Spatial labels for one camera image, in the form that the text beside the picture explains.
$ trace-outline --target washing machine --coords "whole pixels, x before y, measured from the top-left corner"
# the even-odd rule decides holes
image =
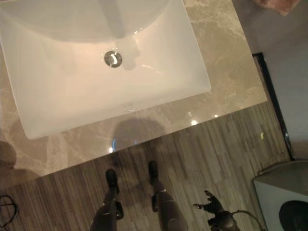
[[[308,231],[308,161],[272,167],[254,185],[268,231]]]

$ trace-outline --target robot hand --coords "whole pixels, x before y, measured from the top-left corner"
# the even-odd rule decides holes
[[[205,190],[204,192],[209,197],[207,199],[209,201],[209,203],[206,204],[206,205],[194,204],[193,205],[194,208],[203,209],[206,212],[213,213],[215,215],[224,211],[220,201],[212,193],[210,193],[207,190]]]

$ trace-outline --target vanity top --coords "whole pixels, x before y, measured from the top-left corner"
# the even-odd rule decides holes
[[[267,100],[233,4],[185,0],[212,85],[210,92],[29,140],[22,129],[1,52],[0,138],[10,147],[0,187],[47,175],[91,159],[215,119]]]

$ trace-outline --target black trim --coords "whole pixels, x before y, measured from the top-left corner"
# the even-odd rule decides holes
[[[276,92],[275,92],[273,83],[272,83],[271,78],[270,78],[270,72],[269,72],[268,67],[266,65],[264,55],[263,55],[263,53],[260,52],[260,53],[255,53],[252,56],[257,58],[257,61],[260,65],[260,68],[261,68],[261,71],[262,71],[262,74],[263,74],[263,77],[264,77],[264,81],[265,81],[267,90],[268,90],[269,95],[270,95],[270,99],[273,103],[273,106],[274,106],[274,109],[275,109],[275,112],[276,112],[276,116],[278,118],[278,121],[279,121],[279,124],[280,124],[280,127],[281,127],[281,131],[282,131],[282,134],[283,134],[285,145],[286,145],[287,150],[288,150],[289,157],[290,157],[291,160],[295,160],[295,157],[294,157],[293,151],[292,151],[292,147],[291,147],[290,138],[289,138],[288,131],[287,131],[287,127],[285,125],[285,122],[284,122],[284,119],[283,119],[283,116],[282,116],[282,113],[281,113],[281,110],[280,110],[280,107],[279,107]]]

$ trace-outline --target gray wall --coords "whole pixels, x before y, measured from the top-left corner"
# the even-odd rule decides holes
[[[308,159],[308,0],[286,17],[233,0],[252,53],[263,52],[295,156]]]

